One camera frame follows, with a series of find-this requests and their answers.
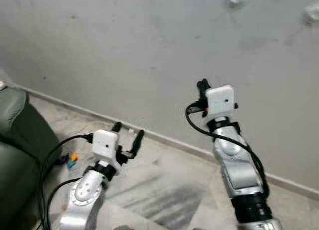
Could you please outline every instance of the concrete wall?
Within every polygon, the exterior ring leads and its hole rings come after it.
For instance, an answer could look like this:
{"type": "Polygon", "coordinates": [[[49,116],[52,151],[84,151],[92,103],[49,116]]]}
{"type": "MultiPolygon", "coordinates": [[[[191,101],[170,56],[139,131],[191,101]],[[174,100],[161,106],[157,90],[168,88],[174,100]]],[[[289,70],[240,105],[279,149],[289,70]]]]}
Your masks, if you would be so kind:
{"type": "Polygon", "coordinates": [[[0,68],[0,80],[5,82],[12,82],[12,79],[9,77],[7,72],[0,68]]]}
{"type": "Polygon", "coordinates": [[[0,67],[23,86],[204,149],[196,81],[232,84],[271,174],[319,189],[318,0],[0,0],[0,67]]]}

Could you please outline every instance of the cable connector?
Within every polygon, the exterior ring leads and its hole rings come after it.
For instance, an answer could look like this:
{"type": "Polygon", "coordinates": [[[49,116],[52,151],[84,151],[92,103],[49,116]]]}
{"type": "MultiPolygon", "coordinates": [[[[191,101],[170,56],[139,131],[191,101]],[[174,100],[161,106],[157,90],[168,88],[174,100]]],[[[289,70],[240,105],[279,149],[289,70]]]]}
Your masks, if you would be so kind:
{"type": "Polygon", "coordinates": [[[90,144],[93,143],[93,133],[86,133],[84,134],[84,138],[86,139],[86,141],[90,144]]]}
{"type": "Polygon", "coordinates": [[[197,82],[197,88],[199,90],[199,99],[198,101],[189,105],[187,109],[188,113],[196,113],[203,112],[202,117],[205,118],[207,116],[207,108],[208,108],[208,100],[206,97],[206,91],[211,88],[207,79],[203,79],[202,81],[197,82]]]}

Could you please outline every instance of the orange object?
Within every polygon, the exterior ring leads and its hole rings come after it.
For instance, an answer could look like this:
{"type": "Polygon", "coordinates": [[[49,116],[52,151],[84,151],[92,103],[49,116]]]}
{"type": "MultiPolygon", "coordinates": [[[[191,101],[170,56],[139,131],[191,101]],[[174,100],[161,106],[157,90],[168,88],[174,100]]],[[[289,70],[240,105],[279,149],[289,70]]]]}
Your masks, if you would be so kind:
{"type": "Polygon", "coordinates": [[[79,156],[76,153],[72,153],[71,159],[72,161],[77,161],[79,156]]]}

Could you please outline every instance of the white mounting bracket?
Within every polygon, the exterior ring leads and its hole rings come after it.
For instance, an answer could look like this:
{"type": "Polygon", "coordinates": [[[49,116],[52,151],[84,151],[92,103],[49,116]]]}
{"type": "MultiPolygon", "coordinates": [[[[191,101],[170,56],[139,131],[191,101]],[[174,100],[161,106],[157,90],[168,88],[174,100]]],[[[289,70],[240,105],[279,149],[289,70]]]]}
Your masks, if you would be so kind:
{"type": "Polygon", "coordinates": [[[112,165],[116,169],[116,175],[121,169],[116,161],[116,151],[119,147],[119,135],[112,131],[98,130],[93,134],[92,151],[99,163],[105,166],[112,165]]]}
{"type": "Polygon", "coordinates": [[[231,85],[207,89],[206,96],[208,101],[207,122],[218,117],[232,117],[235,98],[234,88],[231,85]]]}

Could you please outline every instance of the green leather chair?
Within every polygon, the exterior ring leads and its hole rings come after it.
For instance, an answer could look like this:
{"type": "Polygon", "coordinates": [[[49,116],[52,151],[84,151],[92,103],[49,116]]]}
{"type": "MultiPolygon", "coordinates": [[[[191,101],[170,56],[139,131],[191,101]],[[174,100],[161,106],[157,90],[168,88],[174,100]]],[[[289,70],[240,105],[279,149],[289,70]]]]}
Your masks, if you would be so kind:
{"type": "MultiPolygon", "coordinates": [[[[43,163],[58,144],[54,132],[29,103],[25,91],[0,90],[0,229],[9,225],[36,190],[39,170],[34,157],[43,163]]],[[[52,166],[61,150],[52,155],[52,166]]]]}

